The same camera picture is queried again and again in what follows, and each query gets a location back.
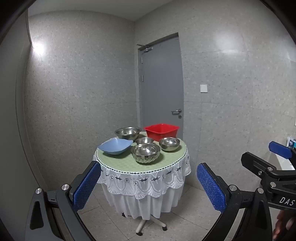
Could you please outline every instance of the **black and white beaded trim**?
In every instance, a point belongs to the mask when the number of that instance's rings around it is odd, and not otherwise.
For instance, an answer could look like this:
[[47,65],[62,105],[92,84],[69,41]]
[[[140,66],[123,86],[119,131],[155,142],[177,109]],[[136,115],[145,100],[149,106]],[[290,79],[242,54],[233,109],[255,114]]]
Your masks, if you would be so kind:
[[167,169],[168,167],[171,167],[171,166],[175,165],[177,162],[181,161],[181,160],[186,156],[186,154],[187,154],[187,146],[186,146],[186,150],[185,150],[184,155],[183,155],[181,158],[179,158],[177,161],[175,161],[174,163],[172,163],[172,164],[170,164],[170,165],[168,165],[168,166],[166,166],[166,167],[163,167],[163,168],[160,168],[160,169],[156,169],[156,170],[152,170],[152,171],[146,171],[146,172],[123,172],[123,171],[119,171],[119,170],[113,169],[113,168],[111,168],[111,167],[105,165],[104,163],[102,163],[101,160],[98,158],[98,148],[97,148],[97,150],[96,150],[96,158],[97,158],[97,161],[98,161],[101,165],[103,165],[104,167],[106,167],[106,168],[108,168],[108,169],[110,169],[110,170],[112,170],[112,171],[120,172],[120,173],[124,173],[124,174],[146,174],[146,173],[158,172],[158,171],[161,171],[161,170]]

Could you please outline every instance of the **red square basket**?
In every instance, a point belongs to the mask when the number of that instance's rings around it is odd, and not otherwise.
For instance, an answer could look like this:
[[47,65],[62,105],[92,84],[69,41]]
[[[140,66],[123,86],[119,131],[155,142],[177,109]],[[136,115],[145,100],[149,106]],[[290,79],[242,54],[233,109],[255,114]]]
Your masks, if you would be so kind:
[[152,126],[144,127],[147,132],[147,136],[155,141],[159,141],[164,137],[176,137],[178,126],[169,124],[157,124]]

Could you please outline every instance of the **blue plastic bowl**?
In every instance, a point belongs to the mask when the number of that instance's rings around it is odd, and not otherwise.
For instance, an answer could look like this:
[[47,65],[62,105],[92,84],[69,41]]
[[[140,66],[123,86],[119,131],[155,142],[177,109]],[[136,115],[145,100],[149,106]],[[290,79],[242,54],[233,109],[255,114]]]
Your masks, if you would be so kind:
[[132,140],[118,139],[114,137],[98,146],[98,148],[110,155],[119,155],[124,152],[132,143]]

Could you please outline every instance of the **blue textured pad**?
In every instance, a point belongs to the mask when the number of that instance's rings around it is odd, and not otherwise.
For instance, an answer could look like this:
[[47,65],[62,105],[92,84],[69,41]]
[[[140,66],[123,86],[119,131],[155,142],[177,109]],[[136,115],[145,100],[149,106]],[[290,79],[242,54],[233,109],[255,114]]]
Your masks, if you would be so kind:
[[214,208],[223,212],[226,208],[225,195],[202,163],[197,166],[196,174]]
[[268,148],[271,152],[278,154],[283,158],[290,159],[292,157],[291,150],[288,147],[285,147],[277,142],[270,142]]
[[84,208],[93,188],[96,185],[99,177],[101,175],[101,165],[97,162],[94,164],[92,169],[86,175],[85,179],[77,188],[73,195],[74,210],[77,212]]

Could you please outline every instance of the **metal bowl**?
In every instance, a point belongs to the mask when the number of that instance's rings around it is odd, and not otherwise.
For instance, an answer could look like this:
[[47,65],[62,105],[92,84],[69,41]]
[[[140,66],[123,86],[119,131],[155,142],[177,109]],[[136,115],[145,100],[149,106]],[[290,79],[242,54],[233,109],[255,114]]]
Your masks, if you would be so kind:
[[141,132],[139,127],[123,127],[115,131],[119,139],[135,140]]
[[144,143],[131,148],[133,158],[139,163],[155,161],[160,154],[160,147],[154,143]]
[[159,145],[164,151],[174,151],[180,145],[180,140],[174,137],[165,137],[159,140]]
[[153,139],[152,138],[149,138],[149,137],[142,137],[142,138],[139,138],[137,140],[135,140],[135,143],[137,144],[144,144],[144,143],[153,143]]

